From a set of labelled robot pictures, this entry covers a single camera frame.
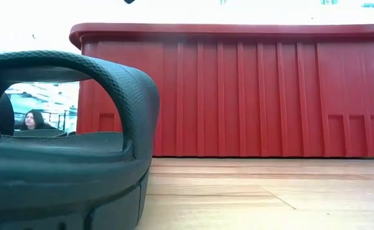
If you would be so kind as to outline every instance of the flip-flop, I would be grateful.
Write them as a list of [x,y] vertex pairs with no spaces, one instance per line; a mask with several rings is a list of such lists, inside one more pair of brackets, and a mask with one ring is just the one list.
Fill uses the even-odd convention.
[[86,79],[96,80],[113,99],[123,133],[14,137],[0,132],[0,229],[137,225],[159,113],[154,81],[135,68],[66,52],[0,54],[0,98],[13,83]]
[[15,131],[15,115],[13,106],[6,93],[0,98],[0,132],[2,135],[13,135]]
[[14,137],[65,137],[67,132],[58,129],[15,131]]

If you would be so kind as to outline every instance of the red plastic bin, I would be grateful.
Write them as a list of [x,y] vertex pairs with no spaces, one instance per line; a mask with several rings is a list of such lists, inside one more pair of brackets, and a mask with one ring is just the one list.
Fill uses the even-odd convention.
[[[95,23],[70,41],[155,80],[155,156],[374,157],[374,25]],[[120,128],[81,82],[77,132]]]

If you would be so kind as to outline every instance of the hardwood floorboard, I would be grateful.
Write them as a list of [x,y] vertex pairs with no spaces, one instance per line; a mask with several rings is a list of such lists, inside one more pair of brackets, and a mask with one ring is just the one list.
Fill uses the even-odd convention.
[[155,158],[137,230],[374,229],[374,160]]

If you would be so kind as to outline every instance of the black flip-flop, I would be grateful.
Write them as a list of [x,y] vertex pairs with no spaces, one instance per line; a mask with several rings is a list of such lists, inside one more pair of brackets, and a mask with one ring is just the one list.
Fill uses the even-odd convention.
[[66,52],[0,54],[0,98],[13,83],[86,79],[96,80],[113,99],[123,133],[14,137],[0,131],[0,229],[137,225],[159,113],[152,79],[135,68]]
[[12,103],[6,93],[0,98],[0,132],[2,135],[13,135],[15,131],[15,114]]

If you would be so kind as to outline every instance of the dark hair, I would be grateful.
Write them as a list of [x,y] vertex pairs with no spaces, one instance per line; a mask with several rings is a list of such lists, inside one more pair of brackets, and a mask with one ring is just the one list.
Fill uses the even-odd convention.
[[36,109],[32,109],[31,111],[26,113],[25,118],[23,120],[23,124],[20,126],[20,130],[27,130],[25,120],[26,120],[26,116],[29,113],[31,113],[33,115],[33,120],[35,121],[35,128],[45,125],[45,120],[43,118],[42,113],[40,111],[36,110]]

